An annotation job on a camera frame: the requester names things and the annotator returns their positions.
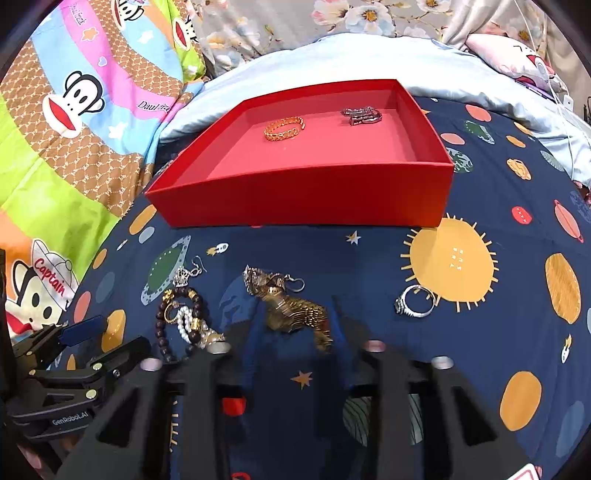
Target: orange chain bracelet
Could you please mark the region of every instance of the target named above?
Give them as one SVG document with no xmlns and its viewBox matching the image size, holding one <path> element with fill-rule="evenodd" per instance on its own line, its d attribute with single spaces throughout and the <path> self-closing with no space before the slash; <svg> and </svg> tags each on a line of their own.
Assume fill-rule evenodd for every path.
<svg viewBox="0 0 591 480">
<path fill-rule="evenodd" d="M 289 124 L 300 124 L 301 129 L 300 128 L 291 128 L 289 130 L 286 130 L 285 132 L 279 132 L 279 133 L 272 133 L 273 130 L 275 130 L 276 128 L 279 127 L 284 127 L 286 125 Z M 271 142 L 276 142 L 278 140 L 286 140 L 288 138 L 292 138 L 295 137 L 297 134 L 300 133 L 300 130 L 303 130 L 306 127 L 306 124 L 304 123 L 304 119 L 300 116 L 290 116 L 288 118 L 282 118 L 281 120 L 278 120 L 277 122 L 273 122 L 271 125 L 269 125 L 267 128 L 265 128 L 264 134 L 265 134 L 265 138 Z"/>
</svg>

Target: cartoon blanket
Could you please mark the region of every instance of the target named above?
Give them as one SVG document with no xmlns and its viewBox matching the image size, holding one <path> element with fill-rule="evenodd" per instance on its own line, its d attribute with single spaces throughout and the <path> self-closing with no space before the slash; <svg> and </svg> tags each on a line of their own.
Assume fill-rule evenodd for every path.
<svg viewBox="0 0 591 480">
<path fill-rule="evenodd" d="M 65 0 L 0 85 L 13 336 L 55 323 L 205 72 L 183 0 Z"/>
</svg>

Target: star print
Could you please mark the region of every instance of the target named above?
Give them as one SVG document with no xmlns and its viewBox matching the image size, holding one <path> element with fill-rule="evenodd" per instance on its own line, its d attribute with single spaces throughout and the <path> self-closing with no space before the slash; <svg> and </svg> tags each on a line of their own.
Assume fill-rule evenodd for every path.
<svg viewBox="0 0 591 480">
<path fill-rule="evenodd" d="M 349 242 L 351 245 L 353 245 L 353 244 L 355 244 L 355 245 L 359 245 L 357 242 L 359 242 L 359 239 L 361 238 L 361 236 L 360 236 L 360 235 L 357 235 L 357 230 L 356 230 L 356 231 L 354 231 L 352 234 L 350 234 L 350 235 L 347 235 L 347 236 L 346 236 L 346 238 L 347 238 L 347 241 L 348 241 L 348 242 Z"/>
<path fill-rule="evenodd" d="M 310 386 L 310 380 L 314 380 L 313 378 L 310 378 L 310 375 L 312 374 L 312 372 L 308 372 L 308 373 L 302 373 L 302 371 L 300 370 L 300 374 L 297 377 L 291 378 L 291 380 L 293 380 L 294 382 L 298 382 L 300 384 L 301 390 L 304 390 L 304 385 L 306 387 Z"/>
<path fill-rule="evenodd" d="M 154 38 L 154 32 L 152 32 L 151 30 L 147 30 L 145 32 L 142 32 L 142 36 L 139 38 L 138 42 L 146 45 L 146 43 L 148 43 L 153 38 Z"/>
<path fill-rule="evenodd" d="M 82 41 L 93 41 L 98 34 L 99 31 L 95 27 L 82 30 Z"/>
<path fill-rule="evenodd" d="M 109 138 L 117 138 L 121 140 L 123 137 L 123 130 L 127 127 L 127 123 L 119 122 L 116 127 L 109 126 Z"/>
</svg>

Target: pink pillow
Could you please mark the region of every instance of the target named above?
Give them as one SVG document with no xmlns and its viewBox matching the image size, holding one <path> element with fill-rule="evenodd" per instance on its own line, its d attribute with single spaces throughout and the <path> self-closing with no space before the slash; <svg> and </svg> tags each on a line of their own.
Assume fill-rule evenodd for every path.
<svg viewBox="0 0 591 480">
<path fill-rule="evenodd" d="M 555 92 L 563 90 L 564 84 L 554 70 L 534 50 L 517 40 L 473 33 L 468 35 L 466 45 L 488 66 L 514 80 L 529 83 L 548 93 L 551 93 L 549 82 Z"/>
</svg>

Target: dragon figurine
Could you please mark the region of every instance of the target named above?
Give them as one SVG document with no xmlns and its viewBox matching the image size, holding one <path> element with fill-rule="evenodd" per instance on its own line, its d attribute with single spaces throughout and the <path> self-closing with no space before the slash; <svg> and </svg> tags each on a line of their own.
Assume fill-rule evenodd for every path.
<svg viewBox="0 0 591 480">
<path fill-rule="evenodd" d="M 248 265 L 243 272 L 246 291 L 267 304 L 267 326 L 271 330 L 291 333 L 303 327 L 314 330 L 314 343 L 323 352 L 330 348 L 330 325 L 326 308 L 310 300 L 299 299 L 286 293 L 286 282 L 303 280 L 290 275 L 265 273 Z M 301 291 L 304 287 L 293 290 Z"/>
</svg>

